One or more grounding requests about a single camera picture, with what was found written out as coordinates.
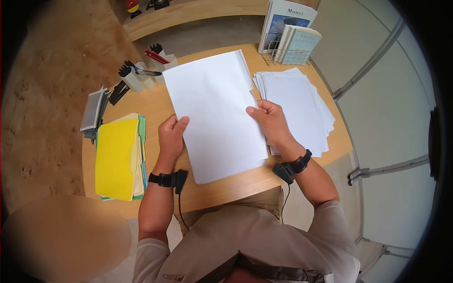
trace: wooden desk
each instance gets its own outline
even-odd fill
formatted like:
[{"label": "wooden desk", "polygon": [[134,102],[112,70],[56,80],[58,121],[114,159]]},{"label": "wooden desk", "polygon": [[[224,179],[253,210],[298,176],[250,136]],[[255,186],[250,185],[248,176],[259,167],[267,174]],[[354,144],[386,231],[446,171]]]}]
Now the wooden desk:
[{"label": "wooden desk", "polygon": [[[201,58],[206,58],[212,55],[217,55],[225,52],[242,49],[250,74],[262,71],[284,71],[293,68],[294,65],[278,65],[267,66],[264,59],[257,53],[257,44],[245,44],[229,46],[199,52],[192,55],[187,55],[178,58],[179,64],[184,64]],[[307,75],[308,79],[318,89],[319,95],[323,98],[333,116],[335,117],[334,130],[327,138],[329,151],[323,153],[321,158],[314,158],[321,166],[329,164],[337,158],[352,151],[352,144],[349,139],[344,122],[340,116],[340,112],[335,105],[329,91],[327,90],[321,77],[315,71],[313,66],[298,66],[303,74]],[[258,90],[253,90],[255,97],[260,98]],[[174,113],[173,106],[165,85],[157,85],[151,89],[144,90],[141,93],[128,92],[115,105],[110,103],[107,105],[103,119],[104,123],[112,122],[130,113],[140,113],[146,118],[146,172],[149,174],[159,154],[159,140],[157,128],[159,124],[165,121]],[[83,184],[85,186],[85,195],[87,197],[100,200],[101,197],[95,194],[94,189],[94,167],[96,159],[95,146],[91,144],[89,139],[82,139],[82,169],[83,169]],[[278,178],[271,171],[272,166],[276,162],[281,162],[280,157],[271,156],[266,160],[261,167],[238,173],[208,184],[197,185],[193,180],[193,174],[190,167],[189,158],[186,148],[179,156],[175,164],[175,170],[185,169],[189,171],[188,178],[181,193],[181,211],[193,211],[207,207],[217,206],[227,202],[235,201],[248,197],[259,192],[263,192],[284,184],[284,181]],[[178,212],[178,196],[175,195],[175,213]],[[103,201],[102,205],[116,209],[126,219],[137,218],[140,200],[134,201]]]}]

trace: beige shirt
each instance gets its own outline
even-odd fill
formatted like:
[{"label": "beige shirt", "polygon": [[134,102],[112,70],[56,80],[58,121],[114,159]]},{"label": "beige shirt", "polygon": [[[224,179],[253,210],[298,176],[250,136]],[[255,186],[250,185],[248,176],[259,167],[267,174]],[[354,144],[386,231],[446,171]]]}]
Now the beige shirt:
[{"label": "beige shirt", "polygon": [[227,206],[203,215],[172,253],[162,241],[141,240],[133,283],[196,282],[238,251],[262,264],[317,269],[329,274],[326,282],[350,283],[360,269],[355,246],[338,201],[316,210],[308,232],[264,209]]}]

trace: black wrist strap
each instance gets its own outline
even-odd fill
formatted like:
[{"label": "black wrist strap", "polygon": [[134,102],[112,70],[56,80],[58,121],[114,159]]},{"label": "black wrist strap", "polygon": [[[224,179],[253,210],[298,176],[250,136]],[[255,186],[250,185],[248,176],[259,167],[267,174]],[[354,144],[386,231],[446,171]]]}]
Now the black wrist strap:
[{"label": "black wrist strap", "polygon": [[288,184],[292,184],[294,181],[291,178],[292,175],[302,172],[306,167],[311,158],[311,151],[307,149],[307,153],[304,157],[299,157],[293,162],[276,163],[272,168],[272,172],[275,175],[282,178]]},{"label": "black wrist strap", "polygon": [[159,176],[149,174],[148,182],[156,183],[161,187],[176,187],[175,193],[180,194],[183,189],[184,183],[187,179],[187,171],[179,169],[176,173],[173,174],[160,174]]}]

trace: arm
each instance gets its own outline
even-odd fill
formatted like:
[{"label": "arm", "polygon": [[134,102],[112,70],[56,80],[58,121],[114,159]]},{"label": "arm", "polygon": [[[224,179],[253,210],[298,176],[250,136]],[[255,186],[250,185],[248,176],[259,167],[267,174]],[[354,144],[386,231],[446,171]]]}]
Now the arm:
[{"label": "arm", "polygon": [[[258,100],[258,109],[247,107],[246,111],[260,124],[269,143],[279,150],[285,162],[295,161],[305,155],[305,148],[290,133],[279,105],[267,100]],[[327,201],[340,201],[332,179],[313,159],[310,159],[307,168],[295,174],[294,178],[315,210]]]},{"label": "arm", "polygon": [[[189,123],[188,117],[176,119],[171,115],[159,126],[160,152],[154,175],[172,174],[176,158],[183,150],[183,132]],[[158,239],[168,244],[167,228],[173,215],[173,189],[150,183],[139,209],[139,241],[146,238]]]}]

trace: khaki pants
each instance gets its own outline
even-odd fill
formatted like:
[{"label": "khaki pants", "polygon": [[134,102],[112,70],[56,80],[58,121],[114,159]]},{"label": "khaki pants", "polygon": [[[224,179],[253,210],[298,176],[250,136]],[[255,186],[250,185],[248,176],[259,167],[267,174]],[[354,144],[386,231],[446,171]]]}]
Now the khaki pants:
[{"label": "khaki pants", "polygon": [[[206,213],[218,211],[226,206],[244,205],[266,209],[267,211],[272,213],[275,217],[277,217],[278,220],[280,220],[281,210],[283,206],[283,194],[284,193],[282,187],[278,186],[270,190],[260,192],[256,195],[240,199],[238,201],[232,201],[219,206],[213,206],[205,209],[185,212],[182,214],[182,216],[187,227],[190,228],[192,227],[192,225],[195,224],[195,222],[198,221],[198,219],[200,219]],[[183,236],[185,236],[188,230],[184,226],[184,223],[181,221],[181,217],[179,217],[179,214],[175,214],[175,216],[179,222],[179,226],[181,227],[181,232],[183,233]]]}]

